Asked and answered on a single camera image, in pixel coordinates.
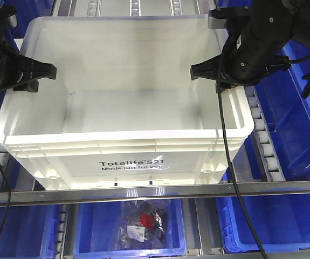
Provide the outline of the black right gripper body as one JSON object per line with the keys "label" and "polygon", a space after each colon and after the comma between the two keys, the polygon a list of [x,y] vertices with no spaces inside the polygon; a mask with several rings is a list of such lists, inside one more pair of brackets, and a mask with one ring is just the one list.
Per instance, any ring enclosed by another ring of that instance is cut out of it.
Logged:
{"label": "black right gripper body", "polygon": [[292,37],[293,1],[252,1],[250,19],[223,58],[223,77],[233,85],[252,85],[270,73],[271,62]]}

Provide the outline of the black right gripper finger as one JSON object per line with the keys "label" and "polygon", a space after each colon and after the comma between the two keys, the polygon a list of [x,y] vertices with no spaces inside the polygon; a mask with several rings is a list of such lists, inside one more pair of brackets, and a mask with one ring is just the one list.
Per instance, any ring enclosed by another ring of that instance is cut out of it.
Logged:
{"label": "black right gripper finger", "polygon": [[216,93],[222,93],[225,90],[229,90],[232,88],[237,87],[238,84],[234,82],[229,82],[229,81],[222,81],[222,80],[217,80],[216,81]]}
{"label": "black right gripper finger", "polygon": [[205,78],[210,80],[220,80],[220,58],[211,58],[199,64],[191,65],[190,78],[196,80],[198,78]]}

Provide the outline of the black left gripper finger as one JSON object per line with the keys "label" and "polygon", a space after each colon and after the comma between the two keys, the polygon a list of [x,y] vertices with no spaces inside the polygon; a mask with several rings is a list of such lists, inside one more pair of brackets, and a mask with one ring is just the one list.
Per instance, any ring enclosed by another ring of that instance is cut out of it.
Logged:
{"label": "black left gripper finger", "polygon": [[34,81],[42,78],[56,79],[57,68],[51,63],[43,63],[26,56],[20,56],[18,69],[20,81]]}
{"label": "black left gripper finger", "polygon": [[38,92],[38,86],[39,86],[39,82],[37,80],[35,80],[35,81],[30,82],[30,83],[15,86],[12,89],[14,91],[25,91],[25,92],[30,92],[30,93],[37,93]]}

